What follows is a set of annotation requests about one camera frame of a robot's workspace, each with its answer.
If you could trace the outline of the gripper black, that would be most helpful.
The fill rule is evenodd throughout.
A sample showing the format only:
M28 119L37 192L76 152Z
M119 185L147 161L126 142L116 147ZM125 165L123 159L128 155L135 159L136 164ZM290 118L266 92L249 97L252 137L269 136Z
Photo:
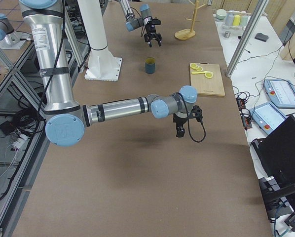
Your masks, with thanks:
M147 42L149 47L152 47L151 40L156 40L158 42L158 46L162 45L162 36L160 33L156 32L156 25L152 25L151 21L148 21L145 24L146 33L144 34L145 42Z
M173 114L173 123L176 124L176 137L182 138L185 134L184 124L187 122L187 118L181 118L176 114Z

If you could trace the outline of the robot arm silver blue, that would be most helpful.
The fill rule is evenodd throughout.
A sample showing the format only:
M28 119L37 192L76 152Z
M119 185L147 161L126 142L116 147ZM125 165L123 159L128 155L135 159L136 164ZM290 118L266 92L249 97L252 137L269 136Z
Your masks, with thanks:
M40 77L44 84L44 95L38 106L38 115L43 97L47 104L44 107L46 116L45 133L48 140L58 146L72 146L79 142L86 127L94 123L118 119L127 116L144 114L152 111L155 118L166 118L173 115L176 123L176 137L184 136L184 123L197 119L202 123L202 111L194 105L197 90L183 86L178 92L163 97L157 94L134 99L114 101L98 105L81 106L74 98L70 70L63 46L66 19L64 0L19 0L24 22L32 30ZM114 57L108 48L102 11L98 0L78 0L84 28L90 45L90 57L86 79L117 81L122 58ZM161 45L162 38L151 29L159 25L158 19L151 18L147 4L140 8L142 20L127 25L144 26L148 30L145 39L156 39Z
M156 26L161 25L161 20L153 18L148 4L140 6L140 12L131 7L128 0L118 0L121 9L125 16L125 25L129 32L142 28L141 36L144 37L145 42L152 47L152 40L157 41L158 46L162 45L161 33L156 31Z

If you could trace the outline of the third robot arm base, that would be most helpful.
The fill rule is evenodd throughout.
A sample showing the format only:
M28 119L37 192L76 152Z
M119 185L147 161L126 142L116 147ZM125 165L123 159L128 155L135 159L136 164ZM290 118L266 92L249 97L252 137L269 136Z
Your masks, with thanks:
M0 13L0 48L20 50L25 41L21 40L21 34L15 31L7 16Z

